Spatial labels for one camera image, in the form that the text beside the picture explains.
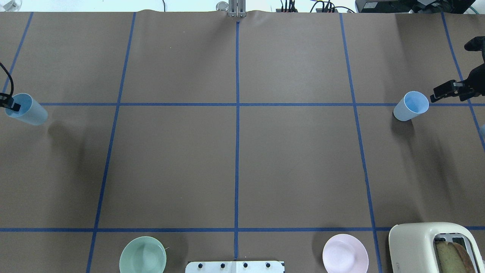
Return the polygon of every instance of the white wall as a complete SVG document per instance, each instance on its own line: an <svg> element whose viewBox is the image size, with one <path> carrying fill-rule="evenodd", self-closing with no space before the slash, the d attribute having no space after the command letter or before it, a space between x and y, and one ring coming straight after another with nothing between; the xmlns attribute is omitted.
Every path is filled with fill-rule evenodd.
<svg viewBox="0 0 485 273"><path fill-rule="evenodd" d="M165 0L167 11L213 11L221 0ZM299 12L309 12L314 4L310 0L296 0ZM346 6L356 11L355 0L334 0L337 6ZM246 9L275 11L281 7L279 0L246 0ZM485 14L485 0L477 0L473 7ZM151 9L163 11L162 0L23 0L21 11L140 11Z"/></svg>

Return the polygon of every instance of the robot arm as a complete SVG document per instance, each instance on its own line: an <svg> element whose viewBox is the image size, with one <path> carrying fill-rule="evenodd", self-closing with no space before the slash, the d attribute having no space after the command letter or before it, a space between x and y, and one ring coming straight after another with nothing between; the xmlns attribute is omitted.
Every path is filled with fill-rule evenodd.
<svg viewBox="0 0 485 273"><path fill-rule="evenodd" d="M485 36L475 37L465 45L467 51L481 51L485 62ZM485 96L485 63L473 69L468 78L457 82L450 80L433 89L431 102L437 102L447 97L460 97L466 101L480 95Z"/></svg>

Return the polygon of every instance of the metal bracket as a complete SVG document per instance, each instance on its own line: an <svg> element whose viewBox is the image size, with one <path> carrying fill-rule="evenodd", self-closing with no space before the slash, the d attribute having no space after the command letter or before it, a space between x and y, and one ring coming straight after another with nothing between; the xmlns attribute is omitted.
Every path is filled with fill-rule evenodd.
<svg viewBox="0 0 485 273"><path fill-rule="evenodd" d="M229 0L229 17L246 17L246 0Z"/></svg>
<svg viewBox="0 0 485 273"><path fill-rule="evenodd" d="M283 261L190 262L185 273L285 273Z"/></svg>

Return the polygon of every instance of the bread slice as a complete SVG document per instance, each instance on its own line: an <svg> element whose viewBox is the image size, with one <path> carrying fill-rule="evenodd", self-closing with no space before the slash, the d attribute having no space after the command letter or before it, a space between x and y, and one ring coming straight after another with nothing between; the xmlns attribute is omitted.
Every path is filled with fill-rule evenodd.
<svg viewBox="0 0 485 273"><path fill-rule="evenodd" d="M435 242L442 273L475 273L467 250L454 242Z"/></svg>

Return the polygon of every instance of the table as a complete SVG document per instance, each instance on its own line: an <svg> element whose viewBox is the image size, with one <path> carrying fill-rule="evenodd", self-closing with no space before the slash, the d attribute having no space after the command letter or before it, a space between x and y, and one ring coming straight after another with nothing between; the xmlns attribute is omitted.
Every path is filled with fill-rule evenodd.
<svg viewBox="0 0 485 273"><path fill-rule="evenodd" d="M400 122L481 63L474 15L1 14L16 93L48 111L3 115L1 272L116 272L133 238L189 261L283 260L325 272L348 233L390 272L395 224L455 222L485 252L485 100Z"/></svg>

